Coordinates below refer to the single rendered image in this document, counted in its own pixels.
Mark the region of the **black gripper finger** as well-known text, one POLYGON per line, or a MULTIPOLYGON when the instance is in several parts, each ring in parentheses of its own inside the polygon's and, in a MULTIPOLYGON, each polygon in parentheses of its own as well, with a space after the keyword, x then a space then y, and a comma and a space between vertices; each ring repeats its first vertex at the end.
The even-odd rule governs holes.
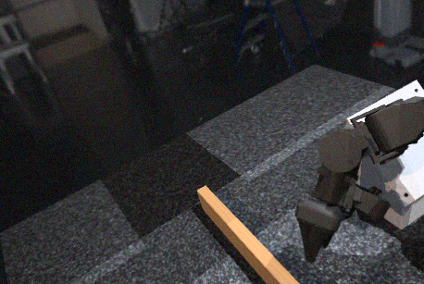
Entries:
MULTIPOLYGON (((343 212, 343 220, 342 220, 342 222, 343 222, 344 220, 346 220, 346 219, 350 218, 352 215, 353 215, 353 214, 352 214, 351 212, 344 211, 344 212, 343 212)), ((335 234, 335 233, 334 233, 334 234, 335 234)), ((329 246, 330 241, 331 241, 331 239, 332 239, 332 237, 333 237, 333 235, 334 235, 334 234, 331 234, 330 236, 327 236, 327 237, 326 237, 326 239, 324 240, 324 242, 323 242, 323 244, 322 244, 321 248, 327 249, 327 247, 329 246)))
POLYGON ((339 228, 336 231, 331 231, 299 217, 296 220, 301 232, 305 258, 307 262, 313 264, 326 237, 336 233, 339 228))

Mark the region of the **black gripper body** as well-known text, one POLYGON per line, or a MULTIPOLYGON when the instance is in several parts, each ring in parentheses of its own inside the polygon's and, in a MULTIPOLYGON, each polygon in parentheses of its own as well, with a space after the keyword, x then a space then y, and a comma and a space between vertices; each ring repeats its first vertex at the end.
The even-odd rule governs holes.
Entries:
POLYGON ((303 220, 336 231, 343 220, 344 198, 350 183, 358 181, 358 170, 334 172, 323 164, 318 167, 316 188, 309 198, 298 203, 294 215, 303 220), (312 198, 313 197, 313 198, 312 198), (316 199, 314 199, 316 198, 316 199))

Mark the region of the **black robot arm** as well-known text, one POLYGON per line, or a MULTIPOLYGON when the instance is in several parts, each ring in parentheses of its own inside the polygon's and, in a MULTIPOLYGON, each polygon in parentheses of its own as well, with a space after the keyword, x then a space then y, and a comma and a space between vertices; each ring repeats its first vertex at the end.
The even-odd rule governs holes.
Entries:
MULTIPOLYGON (((319 159, 331 171, 359 170, 362 158, 368 155, 374 164, 382 165, 403 154, 410 144, 418 143, 424 136, 424 97, 400 98, 350 120, 353 125, 345 124, 319 145, 319 159), (357 122, 363 117, 365 122, 357 122), (377 157, 380 151, 384 154, 377 157)), ((366 189, 356 179, 354 184, 350 183, 343 207, 352 209, 354 205, 380 223, 390 204, 381 199, 381 189, 366 189)))

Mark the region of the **brown wooden board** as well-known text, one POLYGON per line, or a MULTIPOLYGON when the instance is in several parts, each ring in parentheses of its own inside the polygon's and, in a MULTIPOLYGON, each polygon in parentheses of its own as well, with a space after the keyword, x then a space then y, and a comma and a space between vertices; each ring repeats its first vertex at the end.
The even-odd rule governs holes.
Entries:
POLYGON ((197 193, 203 210, 266 284, 300 284, 207 186, 197 193))

